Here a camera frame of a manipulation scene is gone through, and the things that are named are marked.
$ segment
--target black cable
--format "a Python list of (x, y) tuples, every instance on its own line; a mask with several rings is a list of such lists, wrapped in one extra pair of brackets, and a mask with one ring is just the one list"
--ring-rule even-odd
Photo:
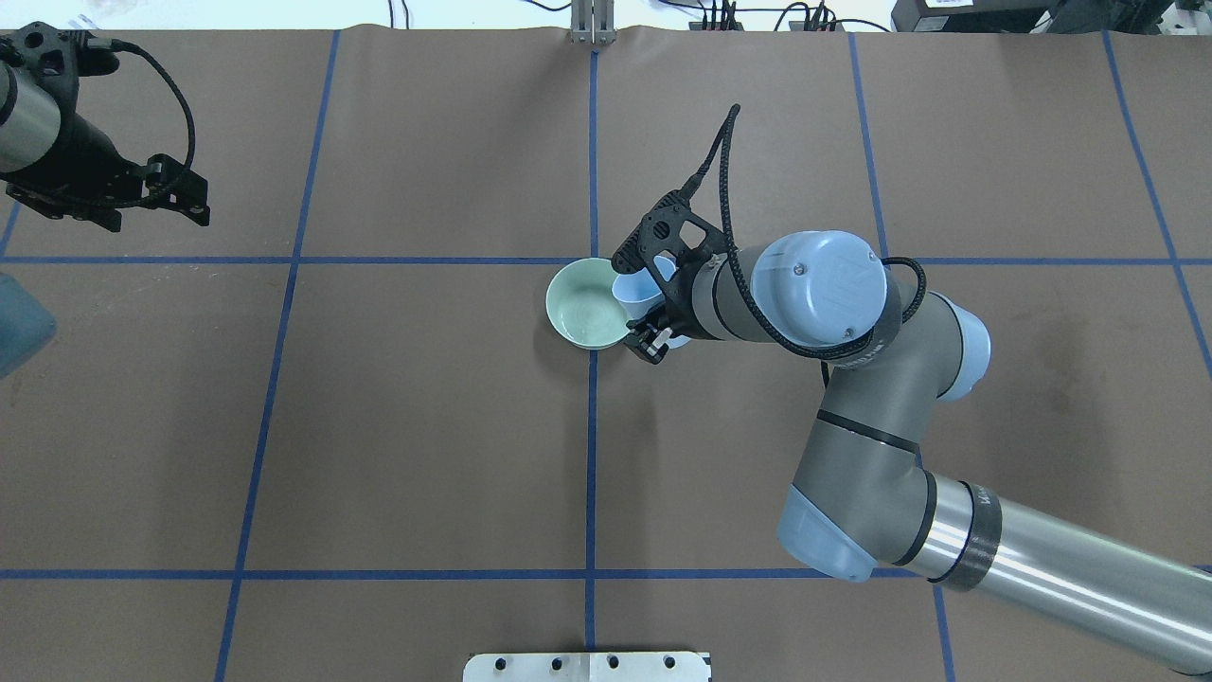
[(172, 80), (172, 76), (168, 75), (168, 71), (165, 70), (162, 65), (160, 65), (160, 62), (155, 61), (155, 57), (149, 55), (145, 50), (143, 50), (138, 45), (135, 45), (133, 42), (126, 42), (125, 40), (115, 39), (110, 41), (110, 50), (113, 50), (114, 52), (130, 52), (132, 55), (138, 55), (139, 57), (143, 57), (143, 59), (147, 61), (147, 63), (150, 64), (153, 69), (155, 69), (155, 73), (160, 74), (160, 78), (162, 78), (164, 81), (168, 84), (168, 88), (172, 90), (172, 94), (177, 98), (177, 103), (181, 104), (181, 111), (185, 115), (185, 137), (188, 145), (185, 150), (185, 161), (182, 164), (181, 172), (177, 173), (177, 177), (173, 177), (168, 182), (152, 190), (152, 193), (149, 193), (147, 196), (143, 196), (142, 199), (133, 199), (130, 201), (98, 201), (96, 199), (70, 196), (56, 189), (38, 187), (33, 184), (24, 184), (21, 182), (12, 182), (12, 184), (21, 187), (22, 189), (28, 189), (35, 194), (41, 194), (42, 196), (47, 196), (50, 199), (57, 199), (59, 201), (78, 204), (81, 206), (91, 206), (95, 208), (133, 208), (136, 206), (147, 206), (152, 201), (155, 201), (161, 196), (165, 196), (166, 194), (170, 194), (173, 189), (177, 188), (178, 184), (181, 184), (181, 180), (184, 179), (185, 174), (194, 165), (194, 148), (198, 144), (198, 133), (194, 130), (194, 111), (190, 110), (189, 102), (185, 102), (185, 96), (182, 94), (181, 88), (177, 87), (176, 81)]
[(543, 7), (548, 12), (562, 12), (572, 6), (572, 2), (568, 2), (567, 5), (560, 5), (559, 7), (548, 7), (547, 5), (538, 2), (537, 0), (522, 0), (522, 2), (534, 5), (536, 7)]
[(882, 30), (884, 33), (893, 33), (893, 31), (888, 30), (887, 28), (885, 28), (885, 27), (882, 27), (882, 25), (880, 25), (880, 24), (877, 24), (875, 22), (869, 22), (867, 19), (833, 19), (833, 21), (828, 21), (828, 22), (825, 22), (825, 23), (823, 23), (821, 25), (823, 25), (823, 27), (835, 27), (835, 25), (842, 24), (842, 23), (854, 23), (854, 24), (874, 25), (875, 28)]
[(913, 300), (909, 300), (909, 306), (901, 313), (901, 323), (904, 323), (909, 321), (909, 317), (921, 306), (921, 302), (926, 299), (926, 270), (921, 267), (921, 263), (904, 256), (890, 256), (881, 258), (880, 262), (886, 265), (905, 265), (913, 269), (914, 276), (917, 277), (917, 290), (914, 291)]
[[(724, 119), (724, 125), (720, 126), (720, 132), (716, 133), (716, 142), (720, 145), (720, 223), (724, 230), (724, 241), (728, 252), (728, 269), (732, 270), (732, 279), (737, 283), (737, 292), (741, 293), (741, 298), (745, 302), (745, 306), (749, 313), (754, 315), (758, 325), (761, 326), (762, 331), (766, 332), (776, 343), (800, 356), (802, 359), (813, 359), (818, 361), (835, 361), (852, 356), (854, 354), (862, 353), (871, 343), (873, 332), (868, 329), (863, 336), (848, 340), (848, 343), (840, 346), (831, 346), (829, 349), (807, 349), (805, 346), (799, 346), (790, 338), (783, 336), (778, 328), (766, 317), (758, 306), (758, 302), (754, 300), (753, 291), (749, 290), (749, 282), (745, 281), (744, 271), (741, 269), (739, 248), (737, 248), (736, 239), (732, 234), (732, 208), (728, 205), (728, 156), (732, 150), (732, 130), (736, 126), (737, 114), (741, 113), (741, 104), (733, 104), (728, 110), (728, 116)], [(711, 145), (711, 153), (715, 153), (715, 144)]]
[(794, 10), (796, 6), (804, 7), (804, 24), (807, 25), (810, 21), (808, 12), (812, 11), (812, 7), (808, 7), (807, 2), (791, 2), (787, 7), (783, 7), (783, 12), (778, 15), (778, 21), (774, 22), (774, 30), (778, 30), (778, 27), (783, 25), (783, 19), (787, 18), (787, 13)]

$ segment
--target grid line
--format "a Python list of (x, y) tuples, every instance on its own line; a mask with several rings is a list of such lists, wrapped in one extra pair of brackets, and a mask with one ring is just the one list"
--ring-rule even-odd
[[(1212, 573), (1212, 564), (1193, 568)], [(245, 581), (507, 581), (507, 580), (584, 580), (590, 572), (579, 568), (518, 569), (247, 569)], [(812, 568), (599, 568), (594, 580), (829, 580)], [(92, 569), (92, 568), (8, 568), (0, 569), (2, 580), (231, 580), (234, 571), (210, 569)], [(871, 580), (921, 578), (904, 568), (876, 568)]]
[(21, 213), (21, 204), (13, 201), (12, 208), (8, 210), (8, 219), (4, 225), (4, 235), (0, 236), (0, 256), (8, 250), (8, 240), (12, 239), (12, 230), (17, 229), (17, 216)]
[[(579, 256), (301, 256), (304, 265), (566, 265)], [(924, 265), (1173, 265), (1206, 267), (1212, 258), (1082, 258), (1052, 256), (919, 256)], [(292, 256), (0, 256), (13, 264), (291, 264)]]
[(257, 492), (261, 488), (261, 471), (265, 460), (265, 445), (269, 441), (269, 424), (274, 414), (274, 402), (278, 397), (278, 378), (282, 367), (282, 349), (286, 345), (286, 332), (290, 327), (291, 306), (295, 303), (295, 286), (298, 281), (299, 257), (303, 254), (303, 237), (307, 235), (307, 218), (311, 204), (311, 188), (315, 184), (315, 168), (320, 159), (320, 143), (324, 139), (324, 120), (328, 113), (328, 94), (332, 91), (332, 74), (337, 65), (337, 47), (341, 45), (341, 31), (332, 31), (328, 46), (328, 67), (324, 75), (324, 91), (320, 94), (320, 110), (316, 114), (315, 136), (311, 139), (311, 157), (308, 162), (307, 179), (303, 184), (303, 199), (299, 205), (298, 225), (295, 230), (295, 250), (291, 254), (291, 269), (286, 276), (286, 292), (282, 294), (282, 311), (278, 322), (278, 338), (274, 343), (274, 357), (269, 369), (269, 385), (265, 389), (265, 407), (261, 415), (261, 430), (257, 435), (257, 451), (252, 460), (252, 475), (248, 480), (248, 498), (245, 503), (244, 521), (240, 526), (240, 544), (235, 556), (235, 575), (231, 578), (231, 591), (228, 596), (227, 617), (223, 621), (223, 636), (219, 641), (218, 660), (215, 664), (215, 681), (222, 682), (227, 675), (228, 654), (231, 651), (231, 635), (235, 631), (235, 615), (240, 606), (240, 588), (244, 583), (244, 567), (248, 556), (248, 539), (252, 534), (252, 517), (257, 509)]
[[(847, 33), (846, 40), (850, 44), (850, 63), (854, 71), (854, 98), (858, 102), (858, 124), (863, 132), (867, 177), (868, 183), (871, 185), (871, 210), (875, 212), (875, 230), (880, 237), (880, 257), (886, 258), (888, 257), (888, 235), (884, 225), (884, 205), (880, 201), (880, 183), (875, 171), (875, 150), (871, 147), (871, 127), (867, 116), (867, 98), (863, 96), (863, 70), (859, 67), (858, 41), (854, 39), (853, 33)], [(914, 453), (914, 463), (919, 469), (926, 469), (922, 465), (920, 448)], [(955, 666), (951, 663), (951, 635), (947, 625), (947, 604), (943, 602), (943, 595), (937, 586), (934, 588), (934, 621), (938, 625), (943, 672), (947, 675), (947, 682), (955, 682)]]
[(955, 682), (955, 658), (951, 654), (951, 629), (947, 624), (947, 602), (943, 600), (943, 589), (933, 586), (934, 591), (934, 618), (938, 620), (938, 641), (943, 652), (943, 675), (947, 682)]
[(1195, 300), (1191, 299), (1191, 291), (1187, 286), (1187, 275), (1178, 259), (1178, 251), (1174, 248), (1174, 239), (1170, 234), (1170, 225), (1166, 223), (1166, 213), (1161, 210), (1161, 200), (1157, 197), (1157, 189), (1153, 183), (1153, 174), (1149, 172), (1149, 162), (1145, 161), (1144, 150), (1140, 148), (1140, 139), (1137, 137), (1136, 125), (1132, 122), (1132, 111), (1128, 109), (1128, 99), (1124, 93), (1124, 82), (1120, 80), (1120, 67), (1115, 61), (1115, 48), (1111, 46), (1111, 34), (1103, 30), (1103, 48), (1107, 52), (1107, 65), (1111, 71), (1111, 82), (1115, 85), (1115, 96), (1120, 102), (1120, 113), (1124, 115), (1124, 127), (1127, 130), (1128, 141), (1132, 143), (1132, 153), (1136, 154), (1137, 165), (1140, 167), (1140, 177), (1144, 179), (1144, 188), (1149, 193), (1149, 202), (1153, 204), (1153, 214), (1157, 219), (1157, 229), (1161, 230), (1161, 239), (1166, 242), (1166, 252), (1174, 268), (1174, 279), (1178, 280), (1178, 291), (1183, 296), (1183, 304), (1187, 305), (1187, 314), (1191, 319), (1191, 327), (1195, 331), (1195, 343), (1204, 356), (1204, 369), (1212, 379), (1212, 354), (1208, 353), (1207, 338), (1204, 336), (1204, 325), (1200, 322), (1199, 311), (1195, 309)]
[(880, 257), (888, 257), (888, 235), (884, 229), (884, 202), (880, 200), (880, 179), (875, 173), (875, 150), (871, 148), (871, 126), (867, 119), (867, 98), (863, 96), (863, 69), (858, 63), (858, 42), (853, 33), (846, 34), (850, 44), (850, 65), (854, 75), (854, 99), (858, 104), (858, 127), (863, 133), (863, 155), (867, 157), (867, 182), (871, 188), (871, 208), (875, 211), (875, 233), (880, 239)]
[[(589, 254), (598, 257), (598, 50), (589, 53)], [(589, 351), (585, 418), (585, 651), (598, 647), (598, 351)]]

